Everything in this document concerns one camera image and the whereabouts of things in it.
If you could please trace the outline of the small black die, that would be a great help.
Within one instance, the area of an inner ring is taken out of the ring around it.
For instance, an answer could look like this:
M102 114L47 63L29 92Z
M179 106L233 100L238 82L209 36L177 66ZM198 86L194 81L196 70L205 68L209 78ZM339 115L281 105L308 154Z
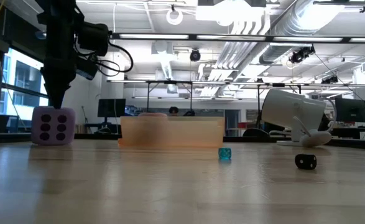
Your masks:
M299 169L314 170L317 166L317 159L314 154L297 154L295 156L295 165Z

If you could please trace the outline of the black computer monitor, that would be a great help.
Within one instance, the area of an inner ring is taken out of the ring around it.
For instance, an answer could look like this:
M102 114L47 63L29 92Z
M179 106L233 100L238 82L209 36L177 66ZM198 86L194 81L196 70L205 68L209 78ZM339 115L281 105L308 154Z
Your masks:
M336 98L336 120L365 123L365 101Z
M98 102L98 117L104 118L103 125L107 125L108 118L120 118L125 115L126 100L124 98L100 99Z

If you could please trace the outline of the silver ventilation duct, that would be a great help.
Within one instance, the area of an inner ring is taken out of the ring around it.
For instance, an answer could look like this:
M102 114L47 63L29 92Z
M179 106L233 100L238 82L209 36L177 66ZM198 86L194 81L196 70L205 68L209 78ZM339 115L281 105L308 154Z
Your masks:
M287 13L271 28L271 35L303 36L313 35L329 24L343 9L343 5L316 4L315 1L331 0L297 0ZM292 43L257 44L260 64L272 64L292 49Z

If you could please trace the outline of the large purple foam die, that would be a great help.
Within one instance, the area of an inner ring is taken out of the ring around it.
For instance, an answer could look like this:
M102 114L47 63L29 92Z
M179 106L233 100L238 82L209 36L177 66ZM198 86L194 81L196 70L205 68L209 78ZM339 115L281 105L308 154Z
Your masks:
M31 123L32 142L43 146L70 144L75 135L75 120L75 111L71 108L34 108Z

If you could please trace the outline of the black background rig frame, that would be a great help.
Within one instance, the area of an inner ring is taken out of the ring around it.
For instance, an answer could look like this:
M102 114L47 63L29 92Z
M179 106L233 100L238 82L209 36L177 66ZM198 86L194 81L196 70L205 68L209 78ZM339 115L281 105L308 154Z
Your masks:
M204 81L184 81L184 80L108 80L109 83L145 83L147 85L147 96L146 96L146 110L149 111L149 101L150 101L150 92L157 87L158 84L164 85L190 85L188 88L188 92L190 93L190 97L186 98L186 100L190 100L190 109L193 108L193 86L194 85L241 85L241 86L256 86L257 90L260 89L262 85L271 86L271 87L279 87L284 88L287 86L296 86L298 88L298 92L302 92L302 86L305 86L304 83L259 83L259 82L204 82Z

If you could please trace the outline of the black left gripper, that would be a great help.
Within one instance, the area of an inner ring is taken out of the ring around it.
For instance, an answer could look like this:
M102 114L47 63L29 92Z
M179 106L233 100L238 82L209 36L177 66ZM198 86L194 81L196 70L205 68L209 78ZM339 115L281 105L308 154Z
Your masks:
M76 53L73 48L73 24L47 24L44 66L40 72L50 105L62 107L65 92L76 77Z

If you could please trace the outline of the black overhead light bar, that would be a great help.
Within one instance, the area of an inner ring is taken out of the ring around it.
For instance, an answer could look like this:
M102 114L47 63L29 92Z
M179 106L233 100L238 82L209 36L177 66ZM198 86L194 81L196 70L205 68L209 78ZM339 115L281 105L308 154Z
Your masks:
M266 42L294 44L365 44L365 37L332 36L281 36L281 35L231 35L231 34L158 34L112 33L113 40L186 40L214 42Z

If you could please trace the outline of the orange translucent plastic bin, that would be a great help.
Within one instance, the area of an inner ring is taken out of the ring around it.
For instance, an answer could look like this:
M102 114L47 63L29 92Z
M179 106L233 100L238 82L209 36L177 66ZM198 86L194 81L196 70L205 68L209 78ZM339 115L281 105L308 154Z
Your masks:
M219 148L224 138L223 117L124 116L121 147Z

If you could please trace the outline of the small teal die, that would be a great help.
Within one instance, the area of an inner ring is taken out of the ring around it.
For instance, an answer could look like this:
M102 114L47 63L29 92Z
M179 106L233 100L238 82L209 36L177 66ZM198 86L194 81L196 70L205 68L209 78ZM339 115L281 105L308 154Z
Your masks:
M232 152L229 147L221 147L218 149L219 160L228 161L231 160Z

